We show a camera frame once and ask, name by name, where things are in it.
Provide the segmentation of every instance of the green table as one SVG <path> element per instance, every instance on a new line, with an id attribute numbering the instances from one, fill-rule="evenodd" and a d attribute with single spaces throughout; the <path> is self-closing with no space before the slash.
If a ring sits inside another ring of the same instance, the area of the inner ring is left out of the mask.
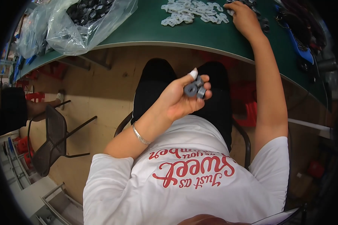
<path id="1" fill-rule="evenodd" d="M 216 2 L 223 5 L 225 0 Z M 94 49 L 130 45 L 176 46 L 214 52 L 254 64 L 250 44 L 235 28 L 231 16 L 228 16 L 230 21 L 228 24 L 204 23 L 199 16 L 196 16 L 191 24 L 162 26 L 160 22 L 170 16 L 160 9 L 161 5 L 166 3 L 167 0 L 139 0 L 137 11 Z M 261 0 L 258 1 L 256 8 L 269 20 L 270 32 L 266 36 L 273 48 L 281 75 L 303 89 L 309 90 L 312 96 L 327 106 L 328 99 L 322 81 L 309 84 L 308 76 L 297 68 L 297 56 L 287 31 L 274 19 L 276 15 L 274 4 L 273 0 Z M 21 76 L 63 57 L 55 51 L 38 57 L 31 65 L 23 67 Z"/>

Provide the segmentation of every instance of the red object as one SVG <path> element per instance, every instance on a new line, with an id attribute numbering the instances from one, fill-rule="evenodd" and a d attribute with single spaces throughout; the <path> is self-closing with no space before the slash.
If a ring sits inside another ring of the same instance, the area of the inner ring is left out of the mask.
<path id="1" fill-rule="evenodd" d="M 307 173 L 314 178 L 321 178 L 324 173 L 324 167 L 318 161 L 311 161 Z"/>
<path id="2" fill-rule="evenodd" d="M 24 89 L 25 86 L 29 85 L 29 81 L 25 81 L 25 80 L 18 80 L 15 84 L 15 87 L 22 87 Z"/>
<path id="3" fill-rule="evenodd" d="M 16 137 L 16 138 L 13 139 L 13 142 L 18 142 L 20 140 L 21 140 L 21 137 Z"/>
<path id="4" fill-rule="evenodd" d="M 26 94 L 25 98 L 26 100 L 30 100 L 30 101 L 34 99 L 34 102 L 41 102 L 41 100 L 45 98 L 45 93 L 44 92 L 30 93 L 30 94 Z"/>
<path id="5" fill-rule="evenodd" d="M 33 151 L 31 142 L 30 142 L 30 150 Z M 18 141 L 18 153 L 21 155 L 28 151 L 29 151 L 28 150 L 28 137 L 26 136 L 23 139 Z"/>
<path id="6" fill-rule="evenodd" d="M 206 51 L 200 51 L 200 50 L 198 50 L 198 54 L 205 61 L 218 61 L 218 62 L 220 62 L 221 64 L 223 64 L 225 66 L 225 68 L 227 70 L 229 70 L 231 67 L 235 66 L 238 63 L 237 59 L 231 58 L 229 56 L 214 55 L 213 53 L 209 53 L 209 52 L 206 52 Z"/>
<path id="7" fill-rule="evenodd" d="M 37 80 L 37 75 L 39 72 L 37 70 L 33 70 L 30 73 L 26 75 L 27 78 L 32 79 L 32 80 Z"/>
<path id="8" fill-rule="evenodd" d="M 32 157 L 34 155 L 34 151 L 30 151 L 30 154 L 31 154 L 31 157 Z M 32 165 L 31 165 L 31 158 L 29 156 L 29 153 L 25 153 L 24 160 L 25 160 L 25 163 L 26 163 L 28 169 L 31 169 Z"/>
<path id="9" fill-rule="evenodd" d="M 241 81 L 230 86 L 230 97 L 240 100 L 245 105 L 246 119 L 235 119 L 244 127 L 255 127 L 257 125 L 257 86 L 255 81 Z"/>
<path id="10" fill-rule="evenodd" d="M 62 80 L 63 79 L 63 73 L 65 72 L 65 70 L 68 68 L 68 65 L 54 61 L 48 64 L 50 67 L 50 72 L 46 71 L 44 69 L 44 67 L 40 67 L 39 69 L 37 69 L 37 71 L 39 71 L 40 73 Z"/>

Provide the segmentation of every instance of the white t-shirt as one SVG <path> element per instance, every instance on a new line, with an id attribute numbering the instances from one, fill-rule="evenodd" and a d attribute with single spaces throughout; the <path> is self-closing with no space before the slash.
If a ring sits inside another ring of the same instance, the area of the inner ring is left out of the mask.
<path id="1" fill-rule="evenodd" d="M 227 149 L 209 121 L 188 115 L 135 161 L 94 155 L 83 193 L 84 223 L 176 225 L 198 214 L 253 223 L 281 212 L 289 176 L 287 138 L 268 142 L 250 172 Z"/>

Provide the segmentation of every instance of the silver bangle bracelet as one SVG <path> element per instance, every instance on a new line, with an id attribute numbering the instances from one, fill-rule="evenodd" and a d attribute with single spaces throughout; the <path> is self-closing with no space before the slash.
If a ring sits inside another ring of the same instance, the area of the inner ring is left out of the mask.
<path id="1" fill-rule="evenodd" d="M 136 135 L 136 137 L 139 139 L 139 141 L 140 141 L 141 143 L 146 144 L 146 145 L 149 145 L 151 142 L 145 141 L 144 138 L 142 138 L 142 137 L 140 136 L 140 134 L 138 133 L 138 131 L 137 131 L 136 128 L 135 128 L 135 123 L 136 123 L 136 121 L 133 123 L 133 131 L 134 131 L 134 134 Z"/>

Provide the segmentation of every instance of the white bandage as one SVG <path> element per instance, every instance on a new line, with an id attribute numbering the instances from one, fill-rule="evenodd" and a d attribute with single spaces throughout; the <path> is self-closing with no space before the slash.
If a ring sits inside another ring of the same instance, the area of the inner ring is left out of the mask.
<path id="1" fill-rule="evenodd" d="M 194 79 L 198 76 L 198 70 L 194 68 L 190 73 L 189 73 Z"/>

